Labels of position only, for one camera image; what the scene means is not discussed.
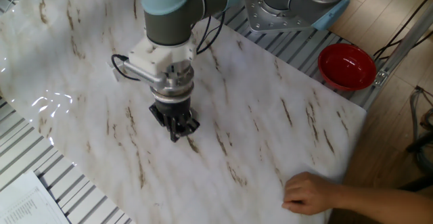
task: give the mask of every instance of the metal mounting plate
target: metal mounting plate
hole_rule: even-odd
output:
[[[389,72],[386,72],[385,70],[379,71],[378,74],[376,75],[376,79],[374,80],[373,84],[376,87],[381,87],[385,83],[389,75],[390,75]]]
[[[314,29],[310,24],[298,16],[289,18],[277,17],[269,14],[260,7],[262,5],[262,0],[244,1],[251,30],[255,32],[290,32]]]

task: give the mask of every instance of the red bowl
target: red bowl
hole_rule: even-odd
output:
[[[365,51],[349,44],[334,44],[319,55],[319,69],[331,86],[356,91],[370,86],[376,77],[376,66]]]

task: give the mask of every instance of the forearm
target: forearm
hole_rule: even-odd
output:
[[[341,186],[335,208],[352,210],[385,224],[433,223],[433,201],[401,190]]]

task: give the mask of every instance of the black cable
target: black cable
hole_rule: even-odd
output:
[[[209,16],[209,19],[208,19],[208,24],[206,25],[206,29],[204,30],[204,34],[203,34],[203,37],[202,37],[202,40],[198,43],[198,46],[197,46],[197,49],[196,49],[196,52],[198,53],[198,50],[202,47],[202,45],[203,45],[203,42],[204,42],[204,40],[205,40],[205,36],[206,36],[206,34],[208,33],[208,30],[209,30],[209,26],[210,26],[210,21],[212,20],[212,17],[211,16]]]
[[[422,38],[421,40],[419,40],[419,41],[418,41],[418,42],[417,42],[417,43],[412,47],[412,49],[415,48],[415,47],[417,47],[419,44],[423,43],[426,39],[430,38],[432,35],[433,35],[433,31],[431,31],[430,33],[428,33],[428,35],[426,35],[424,38]],[[389,46],[387,46],[387,47],[392,47],[393,45],[397,45],[397,44],[399,44],[402,40],[403,40],[403,39],[401,39],[400,41],[397,41],[396,43],[393,43],[393,44],[391,44],[391,45],[389,45]],[[386,57],[379,58],[379,59],[383,60],[383,59],[388,59],[389,57],[390,57],[390,56],[386,56]]]
[[[219,26],[217,26],[217,27],[213,28],[212,30],[210,30],[209,33],[206,35],[206,37],[204,37],[204,40],[206,40],[206,39],[208,38],[208,36],[209,36],[212,32],[214,32],[215,30],[217,30],[218,28],[219,28]]]
[[[214,42],[215,40],[218,38],[219,33],[221,32],[221,29],[223,29],[223,25],[224,25],[224,18],[225,18],[225,12],[223,12],[223,15],[221,16],[221,23],[219,24],[218,30],[215,34],[215,36],[213,37],[213,39],[209,42],[209,44],[207,46],[205,46],[205,48],[203,48],[200,51],[197,51],[197,55],[201,54],[202,52],[206,51]]]
[[[403,27],[401,27],[401,29],[394,35],[394,37],[390,40],[390,42],[388,42],[388,44],[385,46],[385,47],[383,47],[383,48],[381,48],[381,49],[379,49],[377,52],[375,52],[374,54],[374,56],[375,56],[375,60],[376,59],[378,59],[378,58],[380,58],[380,56],[385,52],[385,50],[387,49],[387,48],[389,48],[389,47],[391,47],[391,46],[393,46],[392,44],[392,42],[398,37],[398,35],[403,31],[403,29],[405,29],[406,28],[406,26],[410,23],[410,21],[413,19],[413,17],[415,17],[415,15],[417,14],[417,12],[419,12],[419,10],[424,6],[424,4],[426,4],[426,2],[427,2],[428,0],[424,0],[422,3],[421,3],[421,5],[419,5],[418,6],[418,8],[413,12],[413,14],[411,15],[411,17],[405,22],[405,24],[403,25]]]
[[[124,62],[124,61],[126,61],[126,60],[129,59],[127,56],[119,55],[119,54],[114,54],[114,55],[112,55],[112,56],[111,56],[111,62],[113,63],[113,67],[114,67],[114,68],[117,70],[117,72],[119,72],[123,77],[125,77],[125,78],[127,78],[127,79],[134,80],[134,81],[140,81],[139,79],[136,79],[136,78],[130,77],[130,76],[124,74],[122,71],[120,71],[119,67],[117,66],[116,62],[114,61],[114,58],[118,58],[118,59],[122,60],[122,62]]]

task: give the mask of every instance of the marble surface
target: marble surface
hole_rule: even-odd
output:
[[[149,87],[106,64],[143,27],[140,0],[22,0],[0,18],[0,90],[137,223],[326,222],[282,209],[283,184],[341,181],[366,111],[224,27],[193,62],[201,127],[173,143]]]

